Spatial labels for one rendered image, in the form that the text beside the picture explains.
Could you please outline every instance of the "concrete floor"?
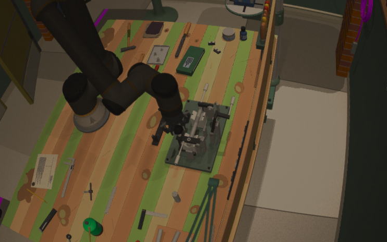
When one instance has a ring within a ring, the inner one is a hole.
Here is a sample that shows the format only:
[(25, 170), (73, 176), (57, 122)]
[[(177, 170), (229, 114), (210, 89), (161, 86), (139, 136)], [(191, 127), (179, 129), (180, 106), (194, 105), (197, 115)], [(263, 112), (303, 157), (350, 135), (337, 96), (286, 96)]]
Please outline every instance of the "concrete floor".
[[(259, 26), (258, 21), (232, 15), (218, 0), (162, 3), (177, 9), (178, 22), (248, 26), (256, 31)], [(88, 7), (95, 20), (105, 8), (152, 9), (152, 4), (150, 0), (92, 0)], [(306, 31), (292, 35), (300, 21)], [(236, 242), (336, 240), (347, 161), (349, 85), (345, 78), (336, 77), (335, 55), (328, 53), (335, 51), (341, 22), (338, 17), (285, 7), (279, 37), (283, 80), (273, 110), (267, 111)], [(56, 40), (39, 44), (42, 56), (35, 103), (29, 105), (13, 84), (3, 97), (8, 109), (0, 122), (0, 196), (8, 200), (62, 93), (63, 81), (76, 69)], [(29, 240), (3, 225), (0, 241)]]

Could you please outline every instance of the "green book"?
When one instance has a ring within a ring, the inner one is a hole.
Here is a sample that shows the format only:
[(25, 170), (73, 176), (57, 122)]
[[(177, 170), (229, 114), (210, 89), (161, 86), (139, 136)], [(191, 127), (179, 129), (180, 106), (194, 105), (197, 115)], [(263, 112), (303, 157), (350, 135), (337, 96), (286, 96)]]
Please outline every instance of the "green book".
[(186, 51), (185, 56), (183, 56), (182, 61), (178, 64), (176, 72), (191, 77), (194, 74), (194, 71), (197, 68), (203, 54), (204, 48), (189, 46), (189, 49)]

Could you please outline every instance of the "workbench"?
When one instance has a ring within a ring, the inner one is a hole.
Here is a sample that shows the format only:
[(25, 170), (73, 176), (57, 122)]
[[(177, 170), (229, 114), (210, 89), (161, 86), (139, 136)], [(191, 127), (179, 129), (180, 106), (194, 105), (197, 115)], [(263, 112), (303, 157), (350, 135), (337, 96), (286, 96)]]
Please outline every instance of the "workbench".
[[(130, 44), (136, 48), (121, 53), (120, 48), (127, 46), (128, 23), (131, 23)], [(169, 45), (159, 72), (176, 78), (183, 104), (187, 99), (200, 101), (206, 83), (210, 86), (204, 102), (229, 106), (231, 97), (235, 96), (212, 171), (201, 172), (165, 163), (173, 136), (164, 133), (159, 145), (152, 145), (152, 134), (156, 132), (161, 115), (155, 99), (147, 93), (121, 115), (111, 114), (101, 129), (88, 134), (75, 128), (74, 114), (61, 94), (20, 178), (4, 225), (34, 242), (65, 241), (67, 234), (72, 236), (71, 241), (89, 241), (82, 223), (91, 217), (103, 225), (103, 233), (92, 236), (92, 241), (154, 242), (158, 229), (162, 228), (162, 241), (171, 241), (174, 232), (180, 231), (182, 235), (178, 241), (184, 242), (194, 223), (195, 209), (198, 210), (207, 190), (208, 179), (214, 177), (220, 180), (213, 221), (217, 238), (214, 241), (233, 241), (255, 163), (257, 149), (254, 147), (259, 143), (265, 118), (273, 68), (270, 63), (277, 41), (274, 27), (268, 28), (261, 56), (261, 50), (256, 48), (258, 32), (247, 31), (247, 41), (236, 38), (227, 42), (222, 38), (225, 27), (192, 24), (180, 56), (175, 58), (185, 23), (164, 22), (161, 35), (155, 39), (143, 38), (148, 23), (150, 21), (108, 20), (99, 32), (104, 47), (116, 53), (122, 62), (124, 71), (119, 81), (126, 78), (133, 64), (146, 63), (154, 45)], [(215, 45), (208, 45), (209, 41), (215, 41)], [(176, 73), (176, 68), (191, 45), (204, 48), (205, 53), (193, 76), (188, 77)], [(238, 170), (227, 199), (244, 135)], [(31, 189), (31, 174), (38, 154), (58, 154), (53, 188), (33, 190), (47, 203), (26, 190)], [(68, 170), (68, 165), (62, 162), (68, 162), (67, 158), (75, 158), (76, 162), (62, 198)], [(90, 194), (83, 193), (89, 190), (90, 183), (92, 201)], [(114, 187), (117, 189), (110, 210), (105, 214)], [(178, 192), (181, 202), (174, 201), (173, 191)], [(52, 208), (58, 213), (41, 233), (39, 227)], [(146, 215), (142, 229), (137, 229), (142, 209), (167, 214), (167, 218)], [(204, 226), (202, 223), (197, 236), (201, 241)]]

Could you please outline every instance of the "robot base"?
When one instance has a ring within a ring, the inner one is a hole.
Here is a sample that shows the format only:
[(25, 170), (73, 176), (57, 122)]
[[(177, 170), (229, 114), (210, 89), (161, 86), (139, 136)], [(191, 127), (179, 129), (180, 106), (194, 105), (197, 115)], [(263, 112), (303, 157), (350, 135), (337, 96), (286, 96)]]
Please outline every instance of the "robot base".
[[(221, 113), (228, 114), (229, 107), (219, 105), (219, 109)], [(198, 102), (193, 100), (188, 100), (185, 104), (184, 110), (188, 110), (191, 114), (192, 111), (198, 111)], [(220, 122), (220, 131), (221, 134), (223, 134), (223, 130), (225, 128), (226, 124), (225, 118), (219, 118)], [(209, 118), (207, 121), (207, 131), (210, 132), (211, 125), (212, 125), (212, 119)], [(186, 124), (186, 132), (190, 133), (190, 129), (192, 128), (192, 120)], [(202, 128), (198, 127), (196, 131), (196, 135), (203, 136)], [(216, 160), (217, 152), (221, 143), (221, 139), (219, 139), (216, 143), (210, 142), (210, 134), (208, 134), (208, 137), (205, 139), (206, 145), (207, 145), (207, 152), (202, 154), (197, 154), (195, 156), (195, 160), (190, 160), (187, 158), (186, 152), (182, 151), (180, 154), (180, 160), (178, 162), (178, 166), (190, 168), (202, 172), (211, 172), (213, 170), (214, 161)], [(168, 150), (168, 154), (165, 159), (165, 163), (174, 165), (174, 162), (176, 160), (176, 157), (178, 155), (180, 145), (178, 143), (178, 140), (176, 140), (177, 136), (173, 137), (173, 140), (171, 141), (170, 148)], [(220, 155), (223, 155), (224, 147), (221, 148)]]

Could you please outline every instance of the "dark blue bottle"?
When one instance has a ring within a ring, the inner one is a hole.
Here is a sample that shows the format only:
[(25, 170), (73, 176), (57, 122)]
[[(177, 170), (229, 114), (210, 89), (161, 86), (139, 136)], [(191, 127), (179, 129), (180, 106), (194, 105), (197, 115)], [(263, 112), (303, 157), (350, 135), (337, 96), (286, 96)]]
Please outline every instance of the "dark blue bottle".
[(247, 39), (247, 32), (246, 27), (242, 26), (240, 31), (240, 40), (246, 40)]

